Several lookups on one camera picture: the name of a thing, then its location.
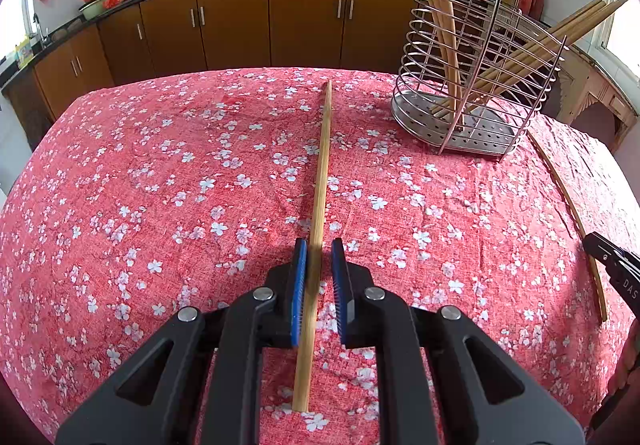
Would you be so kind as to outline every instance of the flower pattern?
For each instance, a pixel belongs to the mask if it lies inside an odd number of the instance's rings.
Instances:
[[[253,69],[91,92],[16,182],[0,214],[0,364],[47,437],[180,307],[228,306],[290,259],[329,78],[326,247],[341,237],[414,307],[459,306],[588,422],[632,316],[601,270],[599,324],[575,223],[527,139],[502,162],[438,156],[392,119],[391,75]],[[638,251],[640,208],[606,148],[542,116],[530,129],[587,230]],[[264,364],[263,443],[378,441],[375,354],[340,345],[331,281],[310,412],[291,410],[295,352],[267,349]]]

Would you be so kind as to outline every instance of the metal wire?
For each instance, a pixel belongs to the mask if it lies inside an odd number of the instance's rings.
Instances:
[[[462,98],[449,89],[449,61],[433,13],[439,1],[415,0],[396,78],[392,112],[412,135],[439,148],[504,157],[522,139],[556,79],[558,41],[502,0],[450,0]]]

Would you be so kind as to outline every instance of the perforated metal base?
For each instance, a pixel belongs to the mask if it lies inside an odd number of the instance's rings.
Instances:
[[[430,113],[434,103],[442,103],[447,96],[405,89],[391,99],[391,111],[398,123],[423,142],[440,147],[449,130],[450,123]],[[454,132],[446,148],[465,152],[502,156],[514,138],[514,130],[488,108],[482,108],[482,118],[463,115],[464,127]]]

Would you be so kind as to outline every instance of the table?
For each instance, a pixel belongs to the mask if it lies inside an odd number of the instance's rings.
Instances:
[[[437,156],[394,123],[391,75],[284,68],[91,92],[34,152],[0,215],[0,364],[48,437],[180,307],[225,306],[289,259],[328,78],[325,244],[341,237],[413,306],[459,306],[587,424],[632,316],[607,283],[599,324],[575,223],[529,141],[501,164]],[[638,251],[640,208],[604,145],[544,116],[531,130],[587,231]],[[295,352],[269,349],[263,443],[377,440],[374,354],[339,344],[329,269],[312,412],[290,410]]]

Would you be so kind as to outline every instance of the red cloth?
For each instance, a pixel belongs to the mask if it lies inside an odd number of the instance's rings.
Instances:
[[[599,325],[575,223],[527,138],[502,163],[437,156],[392,119],[392,76],[292,68],[91,92],[34,152],[0,217],[0,364],[50,438],[179,307],[231,303],[290,258],[328,78],[327,248],[341,237],[413,305],[459,306],[587,424],[632,316],[603,272]],[[604,146],[543,116],[531,128],[587,229],[638,251],[640,208]],[[262,443],[378,439],[374,355],[340,346],[324,269],[312,412],[289,409],[295,352],[268,350]]]

